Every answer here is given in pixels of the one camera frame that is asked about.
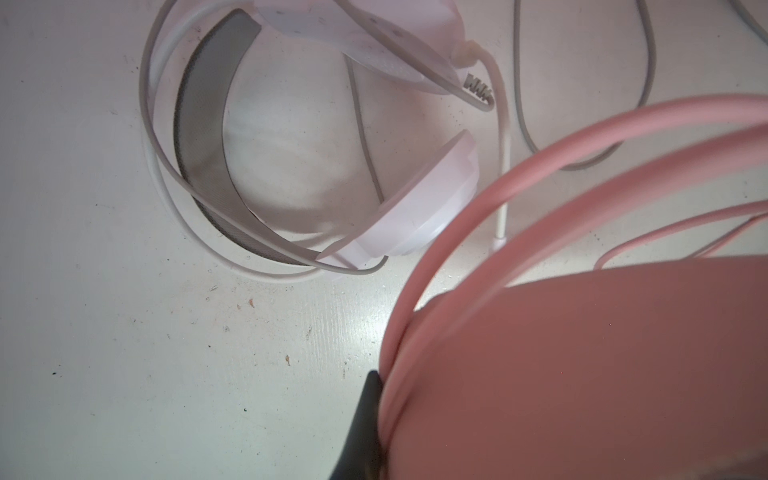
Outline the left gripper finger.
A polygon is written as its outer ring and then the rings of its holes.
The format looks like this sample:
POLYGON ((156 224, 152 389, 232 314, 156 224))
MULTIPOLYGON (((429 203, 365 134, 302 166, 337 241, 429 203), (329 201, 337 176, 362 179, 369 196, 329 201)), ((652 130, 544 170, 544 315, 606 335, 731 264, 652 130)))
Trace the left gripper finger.
POLYGON ((351 426, 331 475, 331 480, 380 478, 384 453, 378 435, 378 410, 383 390, 379 373, 365 379, 351 426))

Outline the pink headphones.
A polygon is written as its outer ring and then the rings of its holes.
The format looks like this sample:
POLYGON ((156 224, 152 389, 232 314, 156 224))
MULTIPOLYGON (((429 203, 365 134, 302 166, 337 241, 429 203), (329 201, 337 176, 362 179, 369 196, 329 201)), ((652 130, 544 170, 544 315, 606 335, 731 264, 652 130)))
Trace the pink headphones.
POLYGON ((372 479, 763 479, 767 259, 706 258, 520 284, 597 227, 767 160, 767 99, 676 99, 584 128, 479 194, 427 250, 382 341, 372 479), (559 207, 453 290, 418 300, 493 211, 602 147, 686 125, 737 130, 559 207))

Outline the white headphones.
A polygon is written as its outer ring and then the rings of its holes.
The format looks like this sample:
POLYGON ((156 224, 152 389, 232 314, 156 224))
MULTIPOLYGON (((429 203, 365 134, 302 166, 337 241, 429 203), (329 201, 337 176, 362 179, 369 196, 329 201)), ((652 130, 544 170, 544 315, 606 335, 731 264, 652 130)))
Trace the white headphones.
POLYGON ((494 56, 467 38, 452 1, 203 1, 167 29, 174 3, 164 2, 149 31, 139 66, 145 149, 156 189, 174 217, 180 210, 168 182, 193 199, 202 216, 238 247, 286 267, 283 274, 250 269, 224 256, 222 266, 251 279, 290 283, 328 275, 362 276, 388 259, 432 242, 477 192, 477 145, 462 131, 441 147, 403 187, 381 196, 375 214, 322 251, 292 242, 246 204, 227 165, 224 117, 245 54, 264 27, 321 42, 339 51, 348 70, 363 66, 416 90, 451 95, 495 112, 499 168, 511 166, 511 121, 503 74, 494 56), (183 37, 204 19, 219 20, 199 41, 181 76, 166 151, 154 125, 156 94, 183 37))

